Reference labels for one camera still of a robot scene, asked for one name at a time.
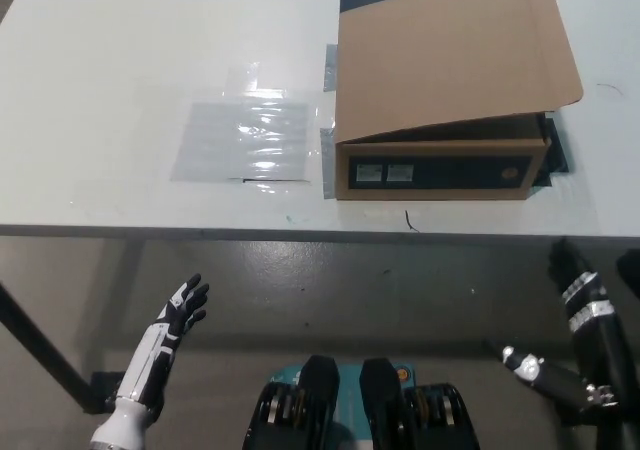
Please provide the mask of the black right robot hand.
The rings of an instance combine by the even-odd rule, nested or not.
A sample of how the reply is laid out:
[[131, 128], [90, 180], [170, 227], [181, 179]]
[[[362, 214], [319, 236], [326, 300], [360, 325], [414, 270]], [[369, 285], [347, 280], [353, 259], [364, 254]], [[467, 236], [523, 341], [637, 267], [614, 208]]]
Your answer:
[[508, 345], [499, 348], [503, 365], [537, 393], [578, 412], [630, 411], [638, 391], [635, 366], [601, 275], [567, 239], [552, 245], [548, 272], [560, 294], [578, 371]]

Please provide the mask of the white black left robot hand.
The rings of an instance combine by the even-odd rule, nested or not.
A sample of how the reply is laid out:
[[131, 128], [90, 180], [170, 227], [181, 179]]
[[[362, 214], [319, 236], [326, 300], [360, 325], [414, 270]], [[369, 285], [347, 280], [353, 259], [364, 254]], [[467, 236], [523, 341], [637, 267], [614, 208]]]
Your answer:
[[209, 285], [195, 274], [162, 307], [144, 332], [116, 394], [154, 410], [164, 390], [177, 350], [191, 328], [206, 316]]

